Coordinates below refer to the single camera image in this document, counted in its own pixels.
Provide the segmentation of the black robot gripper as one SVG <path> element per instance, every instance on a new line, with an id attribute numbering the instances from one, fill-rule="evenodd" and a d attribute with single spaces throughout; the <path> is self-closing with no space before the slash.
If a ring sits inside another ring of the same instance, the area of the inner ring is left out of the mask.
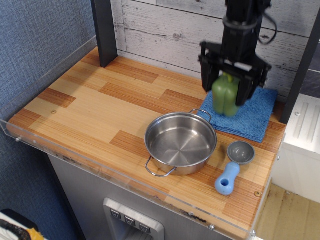
<path id="1" fill-rule="evenodd" d="M 236 105 L 243 106 L 258 86 L 264 86 L 272 66 L 256 54 L 260 42 L 260 24 L 247 26 L 226 24 L 222 43 L 202 41 L 198 61 L 201 65 L 202 87 L 206 92 L 226 71 L 240 79 Z"/>

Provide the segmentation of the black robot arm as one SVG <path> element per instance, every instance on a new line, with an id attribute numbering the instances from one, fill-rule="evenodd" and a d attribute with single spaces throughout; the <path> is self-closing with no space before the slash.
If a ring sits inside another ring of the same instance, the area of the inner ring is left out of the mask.
<path id="1" fill-rule="evenodd" d="M 237 106 L 243 106 L 258 86 L 264 86 L 272 66 L 256 54 L 257 43 L 269 0 L 227 0 L 222 43 L 202 41 L 198 57 L 202 87 L 209 92 L 219 73 L 240 80 Z"/>

